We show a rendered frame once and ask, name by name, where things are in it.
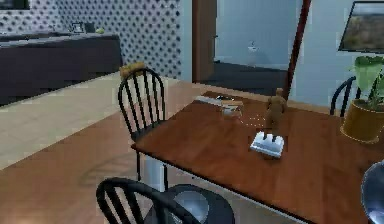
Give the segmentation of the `dark kitchen counter cabinet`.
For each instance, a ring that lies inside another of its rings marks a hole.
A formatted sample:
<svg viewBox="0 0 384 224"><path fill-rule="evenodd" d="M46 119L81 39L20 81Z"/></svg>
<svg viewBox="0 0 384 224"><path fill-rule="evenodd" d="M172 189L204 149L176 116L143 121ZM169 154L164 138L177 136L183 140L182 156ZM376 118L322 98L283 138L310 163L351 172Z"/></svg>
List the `dark kitchen counter cabinet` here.
<svg viewBox="0 0 384 224"><path fill-rule="evenodd" d="M0 106L114 73L121 65L116 34L0 42Z"/></svg>

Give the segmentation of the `brown wooden dining table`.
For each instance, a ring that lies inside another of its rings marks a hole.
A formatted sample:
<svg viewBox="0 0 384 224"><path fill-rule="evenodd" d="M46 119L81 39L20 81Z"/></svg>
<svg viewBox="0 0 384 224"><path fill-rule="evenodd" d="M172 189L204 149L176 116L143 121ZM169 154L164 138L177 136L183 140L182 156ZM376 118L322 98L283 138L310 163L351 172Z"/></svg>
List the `brown wooden dining table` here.
<svg viewBox="0 0 384 224"><path fill-rule="evenodd" d="M240 119L194 101L134 144L143 154L310 224L368 224L364 172L384 160L384 138L360 144L336 116L290 108L278 159L251 150L265 103L247 99Z"/></svg>

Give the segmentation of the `small clear glass box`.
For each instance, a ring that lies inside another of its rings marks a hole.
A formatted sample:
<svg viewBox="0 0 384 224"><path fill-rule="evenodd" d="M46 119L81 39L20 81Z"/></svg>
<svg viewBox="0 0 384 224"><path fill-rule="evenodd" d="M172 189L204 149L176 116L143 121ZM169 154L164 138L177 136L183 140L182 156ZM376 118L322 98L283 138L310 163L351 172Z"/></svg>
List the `small clear glass box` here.
<svg viewBox="0 0 384 224"><path fill-rule="evenodd" d="M221 102L221 109L223 115L240 117L242 115L242 108L244 104L242 101L237 100L223 100Z"/></svg>

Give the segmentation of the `black spindle-back chair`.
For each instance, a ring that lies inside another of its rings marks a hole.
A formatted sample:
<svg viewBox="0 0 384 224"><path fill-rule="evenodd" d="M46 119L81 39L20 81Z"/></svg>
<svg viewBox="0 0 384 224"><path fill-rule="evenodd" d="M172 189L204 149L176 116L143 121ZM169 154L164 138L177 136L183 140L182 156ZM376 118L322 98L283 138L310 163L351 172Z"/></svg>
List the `black spindle-back chair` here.
<svg viewBox="0 0 384 224"><path fill-rule="evenodd" d="M96 189L98 206L109 224L132 224L117 190L121 189L135 224L235 224L229 202L220 194L192 184L160 192L127 178L111 177Z"/></svg>
<svg viewBox="0 0 384 224"><path fill-rule="evenodd" d="M117 99L134 143L166 121L164 82L153 69L145 66L121 79Z"/></svg>
<svg viewBox="0 0 384 224"><path fill-rule="evenodd" d="M341 109L340 109L340 112L339 112L339 116L340 117L344 117L345 116L345 113L347 111L347 105L348 105L348 101L349 101L349 97L350 97L350 94L351 94L351 90L352 90L352 84L353 82L356 80L356 77L353 76L353 77L350 77L348 78L346 81L344 81L337 89L336 91L334 92L333 96L332 96L332 99L331 99L331 105L330 105L330 110L329 110L329 114L330 115L335 115L336 114L336 103L337 103L337 99L339 97L339 95L341 93L344 93L343 95L343 100L342 100L342 105L341 105Z"/></svg>

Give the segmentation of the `brown room door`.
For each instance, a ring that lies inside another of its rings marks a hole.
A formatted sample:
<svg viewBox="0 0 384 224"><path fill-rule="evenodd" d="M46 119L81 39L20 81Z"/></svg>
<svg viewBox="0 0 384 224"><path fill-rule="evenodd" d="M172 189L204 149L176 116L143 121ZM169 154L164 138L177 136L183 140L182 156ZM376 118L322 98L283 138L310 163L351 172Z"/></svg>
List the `brown room door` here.
<svg viewBox="0 0 384 224"><path fill-rule="evenodd" d="M214 72L217 0L192 0L192 81Z"/></svg>

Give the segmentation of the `tan lumpy object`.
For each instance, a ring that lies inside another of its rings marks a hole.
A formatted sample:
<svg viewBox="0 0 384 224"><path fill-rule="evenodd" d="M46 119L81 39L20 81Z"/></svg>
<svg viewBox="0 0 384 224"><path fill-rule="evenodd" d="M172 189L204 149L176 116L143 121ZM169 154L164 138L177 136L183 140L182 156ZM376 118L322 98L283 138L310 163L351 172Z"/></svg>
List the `tan lumpy object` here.
<svg viewBox="0 0 384 224"><path fill-rule="evenodd" d="M144 68L144 67L145 67L145 64L143 62L135 62L135 63L130 63L130 64L127 64L127 65L123 65L122 67L119 68L120 78L124 79L133 70L141 69L141 68Z"/></svg>

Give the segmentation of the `brown human figure statue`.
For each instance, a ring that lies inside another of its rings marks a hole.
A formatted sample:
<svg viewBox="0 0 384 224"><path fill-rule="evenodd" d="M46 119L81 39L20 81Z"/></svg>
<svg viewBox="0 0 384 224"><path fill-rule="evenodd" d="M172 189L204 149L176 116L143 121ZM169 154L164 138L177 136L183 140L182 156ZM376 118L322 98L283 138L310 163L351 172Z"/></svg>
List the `brown human figure statue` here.
<svg viewBox="0 0 384 224"><path fill-rule="evenodd" d="M284 138L279 133L279 127L286 110L287 101L283 97L283 89L277 88L275 95L267 100L264 129L256 134L250 145L252 150L274 158L281 157Z"/></svg>

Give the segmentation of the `green house plant yellow pot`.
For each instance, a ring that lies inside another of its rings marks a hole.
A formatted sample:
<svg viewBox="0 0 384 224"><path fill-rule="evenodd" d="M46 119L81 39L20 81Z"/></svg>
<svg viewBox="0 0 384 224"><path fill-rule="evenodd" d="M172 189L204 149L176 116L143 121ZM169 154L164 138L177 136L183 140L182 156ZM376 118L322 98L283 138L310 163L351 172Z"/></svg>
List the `green house plant yellow pot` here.
<svg viewBox="0 0 384 224"><path fill-rule="evenodd" d="M374 144L384 129L384 57L358 56L352 71L357 88L367 95L352 101L340 131L353 140Z"/></svg>

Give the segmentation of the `framed landscape picture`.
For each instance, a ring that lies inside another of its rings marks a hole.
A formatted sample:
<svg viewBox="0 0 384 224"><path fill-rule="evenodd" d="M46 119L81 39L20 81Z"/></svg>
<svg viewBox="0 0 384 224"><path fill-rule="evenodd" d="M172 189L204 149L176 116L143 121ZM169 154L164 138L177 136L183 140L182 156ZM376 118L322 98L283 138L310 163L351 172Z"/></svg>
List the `framed landscape picture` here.
<svg viewBox="0 0 384 224"><path fill-rule="evenodd" d="M384 0L353 2L338 50L384 54Z"/></svg>

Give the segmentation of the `grey round bowl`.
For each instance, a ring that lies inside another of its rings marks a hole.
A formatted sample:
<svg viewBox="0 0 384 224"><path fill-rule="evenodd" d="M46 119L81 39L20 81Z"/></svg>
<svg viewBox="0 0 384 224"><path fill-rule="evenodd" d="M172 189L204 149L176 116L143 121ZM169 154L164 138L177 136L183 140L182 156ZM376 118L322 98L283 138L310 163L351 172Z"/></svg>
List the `grey round bowl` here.
<svg viewBox="0 0 384 224"><path fill-rule="evenodd" d="M369 224L384 224L384 160L364 173L361 203Z"/></svg>

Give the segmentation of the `dark framed window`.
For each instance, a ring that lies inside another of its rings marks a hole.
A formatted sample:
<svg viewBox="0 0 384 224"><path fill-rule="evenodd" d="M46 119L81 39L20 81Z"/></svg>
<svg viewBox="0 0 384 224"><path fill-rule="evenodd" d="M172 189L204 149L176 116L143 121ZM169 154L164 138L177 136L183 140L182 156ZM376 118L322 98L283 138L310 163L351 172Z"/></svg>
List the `dark framed window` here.
<svg viewBox="0 0 384 224"><path fill-rule="evenodd" d="M0 10L29 10L29 0L0 0Z"/></svg>

